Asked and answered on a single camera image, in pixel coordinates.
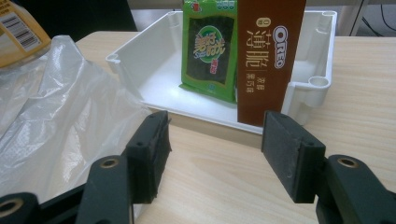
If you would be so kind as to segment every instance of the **brown cardboard box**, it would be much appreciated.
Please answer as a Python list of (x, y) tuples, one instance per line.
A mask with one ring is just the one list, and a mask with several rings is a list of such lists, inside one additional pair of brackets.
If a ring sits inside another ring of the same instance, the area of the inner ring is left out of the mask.
[(305, 0), (238, 1), (238, 121), (263, 125), (280, 112), (290, 82)]

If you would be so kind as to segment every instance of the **clear plastic bag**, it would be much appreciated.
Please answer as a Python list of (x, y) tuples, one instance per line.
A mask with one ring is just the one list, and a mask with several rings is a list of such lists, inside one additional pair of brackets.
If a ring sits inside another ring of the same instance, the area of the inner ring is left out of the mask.
[(43, 203), (85, 183), (148, 114), (69, 36), (54, 37), (46, 55), (0, 71), (0, 196), (29, 191)]

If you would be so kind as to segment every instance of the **wooden table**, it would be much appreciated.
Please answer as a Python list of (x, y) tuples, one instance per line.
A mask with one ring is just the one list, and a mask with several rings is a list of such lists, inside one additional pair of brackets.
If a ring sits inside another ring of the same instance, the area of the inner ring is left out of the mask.
[[(98, 32), (78, 46), (111, 73), (105, 57), (135, 35)], [(318, 223), (314, 204), (289, 198), (259, 150), (260, 136), (213, 136), (193, 123), (171, 122), (161, 190), (136, 223)], [(326, 156), (364, 161), (396, 192), (396, 38), (336, 37), (332, 86), (305, 128), (327, 146)]]

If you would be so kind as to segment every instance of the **black cable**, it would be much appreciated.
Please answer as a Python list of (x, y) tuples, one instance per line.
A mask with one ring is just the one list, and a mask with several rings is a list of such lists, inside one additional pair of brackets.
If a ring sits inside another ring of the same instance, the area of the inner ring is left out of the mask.
[(366, 24), (366, 26), (376, 35), (376, 36), (383, 36), (381, 35), (379, 32), (377, 32), (375, 29), (373, 29), (373, 27), (371, 27), (370, 23), (363, 17), (362, 18), (364, 24)]
[(382, 21), (385, 23), (385, 25), (387, 25), (387, 26), (388, 26), (388, 28), (389, 28), (390, 30), (392, 30), (392, 31), (396, 31), (396, 29), (394, 29), (394, 28), (390, 27), (390, 26), (387, 24), (387, 22), (385, 21), (385, 17), (384, 17), (384, 9), (382, 8), (382, 5), (381, 5), (381, 16), (382, 16)]

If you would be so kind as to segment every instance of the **white plastic tray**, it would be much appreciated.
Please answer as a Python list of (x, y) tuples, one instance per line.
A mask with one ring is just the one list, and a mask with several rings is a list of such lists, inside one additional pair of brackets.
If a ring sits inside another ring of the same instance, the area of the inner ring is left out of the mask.
[[(253, 133), (262, 128), (239, 123), (236, 105), (185, 91), (181, 84), (183, 13), (169, 12), (106, 57), (120, 81), (148, 107)], [(336, 13), (306, 11), (282, 113), (305, 124), (332, 84)]]

